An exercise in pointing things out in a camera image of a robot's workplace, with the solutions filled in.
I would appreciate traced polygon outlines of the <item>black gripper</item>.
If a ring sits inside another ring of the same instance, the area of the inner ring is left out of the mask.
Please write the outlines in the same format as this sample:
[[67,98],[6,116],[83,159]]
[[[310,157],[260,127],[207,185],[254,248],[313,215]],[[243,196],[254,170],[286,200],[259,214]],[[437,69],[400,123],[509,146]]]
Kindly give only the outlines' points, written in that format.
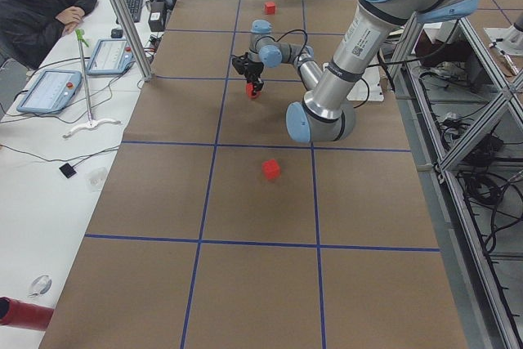
[[258,98],[262,92],[264,81],[261,79],[264,65],[261,62],[249,61],[245,66],[245,91],[248,98]]

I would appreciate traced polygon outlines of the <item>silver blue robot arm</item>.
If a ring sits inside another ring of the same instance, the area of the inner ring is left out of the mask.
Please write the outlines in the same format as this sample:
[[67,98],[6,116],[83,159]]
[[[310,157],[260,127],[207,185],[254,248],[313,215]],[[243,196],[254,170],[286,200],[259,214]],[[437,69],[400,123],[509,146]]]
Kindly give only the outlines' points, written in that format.
[[311,47],[277,41],[268,21],[255,20],[248,50],[232,56],[231,64],[246,78],[250,97],[262,89],[265,68],[292,65],[306,93],[287,108],[289,136],[299,143],[339,141],[355,126],[348,95],[391,31],[411,16],[422,24],[457,20],[472,14],[478,4],[479,0],[358,0],[351,25],[324,68],[315,62]]

